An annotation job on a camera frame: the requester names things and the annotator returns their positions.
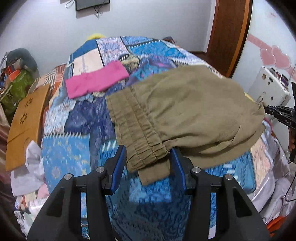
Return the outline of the olive khaki pants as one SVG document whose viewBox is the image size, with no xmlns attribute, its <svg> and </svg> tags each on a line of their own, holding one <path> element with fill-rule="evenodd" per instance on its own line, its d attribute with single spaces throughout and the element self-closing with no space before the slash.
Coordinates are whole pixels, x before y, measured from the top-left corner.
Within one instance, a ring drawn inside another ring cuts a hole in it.
<svg viewBox="0 0 296 241">
<path fill-rule="evenodd" d="M 126 167 L 144 186 L 168 177 L 173 148 L 210 168 L 240 157 L 265 129 L 263 106 L 203 65 L 154 74 L 106 103 L 117 141 L 127 149 Z"/>
</svg>

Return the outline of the white appliance with stickers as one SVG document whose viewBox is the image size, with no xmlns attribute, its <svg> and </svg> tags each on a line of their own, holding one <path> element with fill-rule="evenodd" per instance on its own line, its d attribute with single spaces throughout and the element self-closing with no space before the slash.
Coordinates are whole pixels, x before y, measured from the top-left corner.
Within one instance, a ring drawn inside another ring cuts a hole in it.
<svg viewBox="0 0 296 241">
<path fill-rule="evenodd" d="M 275 69 L 262 66 L 248 90 L 248 95 L 257 103 L 267 105 L 287 105 L 291 95 L 288 79 Z"/>
</svg>

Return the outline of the white clothes pile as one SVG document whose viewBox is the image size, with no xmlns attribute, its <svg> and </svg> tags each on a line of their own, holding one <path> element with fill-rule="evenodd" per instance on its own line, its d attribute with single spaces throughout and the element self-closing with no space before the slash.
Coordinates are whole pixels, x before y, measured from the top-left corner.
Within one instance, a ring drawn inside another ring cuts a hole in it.
<svg viewBox="0 0 296 241">
<path fill-rule="evenodd" d="M 42 149 L 31 141 L 26 149 L 25 163 L 11 172 L 13 196 L 22 196 L 37 191 L 44 183 Z"/>
</svg>

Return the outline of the blue patchwork bedspread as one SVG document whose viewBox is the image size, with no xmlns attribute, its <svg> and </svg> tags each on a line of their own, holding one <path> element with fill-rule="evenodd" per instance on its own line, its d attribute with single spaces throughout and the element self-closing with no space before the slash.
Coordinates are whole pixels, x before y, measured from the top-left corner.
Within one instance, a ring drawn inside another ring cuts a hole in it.
<svg viewBox="0 0 296 241">
<path fill-rule="evenodd" d="M 255 189 L 250 148 L 264 110 L 232 79 L 163 40 L 93 39 L 69 56 L 46 113 L 42 160 L 53 191 L 127 149 L 119 189 L 106 199 L 122 240 L 181 240 L 191 199 L 170 166 L 174 147 L 208 173 Z"/>
</svg>

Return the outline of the orange wooden folding table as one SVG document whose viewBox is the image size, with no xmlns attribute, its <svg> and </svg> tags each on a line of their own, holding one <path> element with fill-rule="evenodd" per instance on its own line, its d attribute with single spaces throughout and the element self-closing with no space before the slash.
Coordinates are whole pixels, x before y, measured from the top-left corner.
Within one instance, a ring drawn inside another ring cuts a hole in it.
<svg viewBox="0 0 296 241">
<path fill-rule="evenodd" d="M 50 85 L 43 85 L 25 97 L 16 109 L 7 140 L 6 171 L 25 163 L 26 150 L 31 141 L 40 142 L 43 111 Z"/>
</svg>

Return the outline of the brown wooden door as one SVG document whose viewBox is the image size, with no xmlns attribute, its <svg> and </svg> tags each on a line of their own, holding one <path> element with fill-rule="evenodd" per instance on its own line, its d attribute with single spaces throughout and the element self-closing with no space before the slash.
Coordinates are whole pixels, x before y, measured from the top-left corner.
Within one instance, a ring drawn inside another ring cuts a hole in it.
<svg viewBox="0 0 296 241">
<path fill-rule="evenodd" d="M 206 56 L 209 63 L 226 77 L 232 77 L 246 42 L 252 0 L 219 0 Z"/>
</svg>

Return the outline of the folded pink garment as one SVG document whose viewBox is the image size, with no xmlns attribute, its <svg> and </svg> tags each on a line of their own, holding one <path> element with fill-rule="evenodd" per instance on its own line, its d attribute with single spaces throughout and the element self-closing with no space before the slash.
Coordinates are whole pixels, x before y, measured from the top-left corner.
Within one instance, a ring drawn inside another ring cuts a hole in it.
<svg viewBox="0 0 296 241">
<path fill-rule="evenodd" d="M 102 92 L 128 77 L 129 73 L 121 62 L 112 61 L 99 70 L 67 79 L 65 81 L 67 95 L 70 99 L 74 99 L 92 92 Z"/>
</svg>

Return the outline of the pile of bags and clothes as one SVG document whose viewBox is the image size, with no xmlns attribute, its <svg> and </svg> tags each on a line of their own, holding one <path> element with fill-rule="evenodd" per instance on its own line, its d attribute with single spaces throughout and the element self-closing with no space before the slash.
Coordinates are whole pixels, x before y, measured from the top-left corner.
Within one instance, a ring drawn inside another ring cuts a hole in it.
<svg viewBox="0 0 296 241">
<path fill-rule="evenodd" d="M 1 105 L 7 116 L 14 114 L 34 82 L 37 63 L 25 48 L 6 52 L 1 60 Z"/>
</svg>

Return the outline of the yellow pillow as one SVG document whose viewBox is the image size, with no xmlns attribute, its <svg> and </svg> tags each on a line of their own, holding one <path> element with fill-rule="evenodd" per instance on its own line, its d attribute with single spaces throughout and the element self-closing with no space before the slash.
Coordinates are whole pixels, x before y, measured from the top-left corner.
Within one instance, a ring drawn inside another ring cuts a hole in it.
<svg viewBox="0 0 296 241">
<path fill-rule="evenodd" d="M 87 40 L 89 41 L 89 40 L 95 40 L 95 39 L 101 39 L 101 38 L 105 38 L 105 36 L 103 34 L 95 33 L 88 36 Z"/>
</svg>

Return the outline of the wall-mounted black television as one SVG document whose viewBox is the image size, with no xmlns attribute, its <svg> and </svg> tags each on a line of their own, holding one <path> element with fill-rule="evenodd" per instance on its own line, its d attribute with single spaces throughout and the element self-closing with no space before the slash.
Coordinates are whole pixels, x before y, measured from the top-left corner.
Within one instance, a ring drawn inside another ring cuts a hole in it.
<svg viewBox="0 0 296 241">
<path fill-rule="evenodd" d="M 76 11 L 109 4 L 110 0 L 75 0 Z"/>
</svg>

